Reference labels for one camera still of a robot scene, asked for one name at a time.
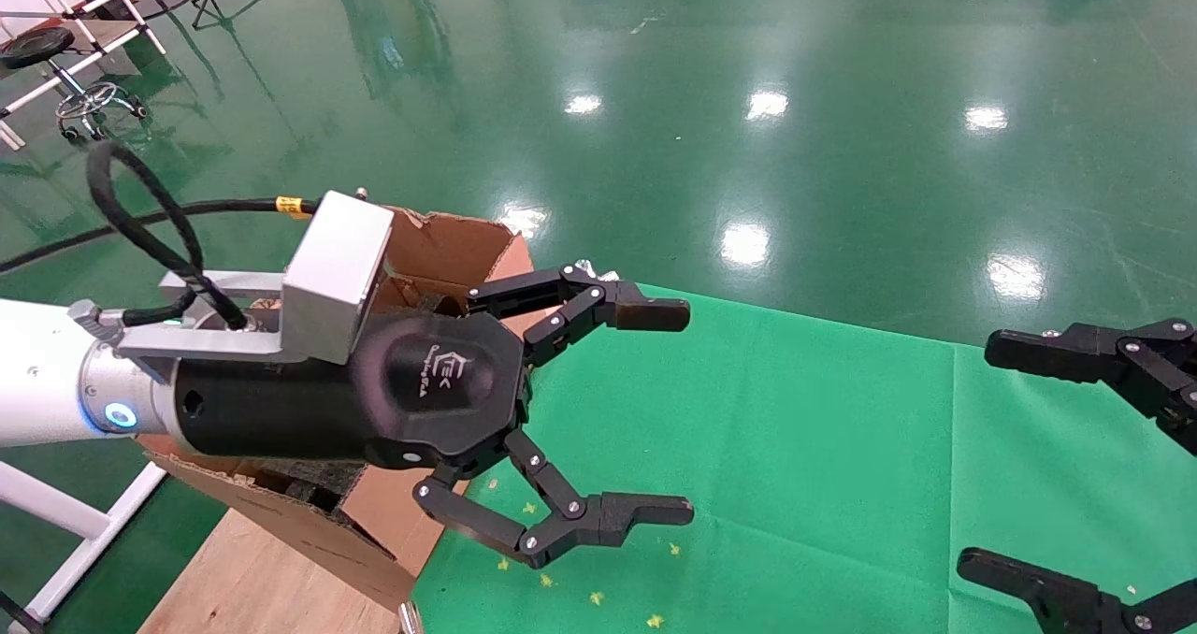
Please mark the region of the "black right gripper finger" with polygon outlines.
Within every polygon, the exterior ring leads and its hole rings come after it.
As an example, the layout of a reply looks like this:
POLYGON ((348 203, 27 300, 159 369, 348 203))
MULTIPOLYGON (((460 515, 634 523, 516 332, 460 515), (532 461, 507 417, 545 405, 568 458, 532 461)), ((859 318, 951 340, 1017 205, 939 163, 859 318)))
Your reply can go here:
POLYGON ((982 548, 964 549, 956 572, 967 583, 1025 601, 1043 633, 1179 633, 1196 622, 1193 580, 1126 604, 1096 584, 982 548))
POLYGON ((1076 383, 1102 383, 1196 455, 1196 333, 1171 319, 1132 330, 1074 323, 1064 330, 988 336, 994 368, 1076 383))

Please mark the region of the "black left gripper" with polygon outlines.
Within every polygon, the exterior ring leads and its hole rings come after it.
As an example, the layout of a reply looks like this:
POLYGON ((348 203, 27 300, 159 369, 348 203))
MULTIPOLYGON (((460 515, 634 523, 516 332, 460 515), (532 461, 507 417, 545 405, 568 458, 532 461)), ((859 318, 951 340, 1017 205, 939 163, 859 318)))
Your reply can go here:
POLYGON ((530 383, 598 327, 683 333, 691 303, 575 266, 518 273, 467 293, 466 318, 373 317, 347 362, 182 360, 174 440, 193 455, 433 468, 413 488, 424 514, 531 569, 577 545, 622 545, 637 525, 688 525, 685 496, 582 496, 525 431, 530 383), (521 336, 504 321, 547 311, 521 336), (504 456, 549 512, 531 528, 454 490, 504 456))

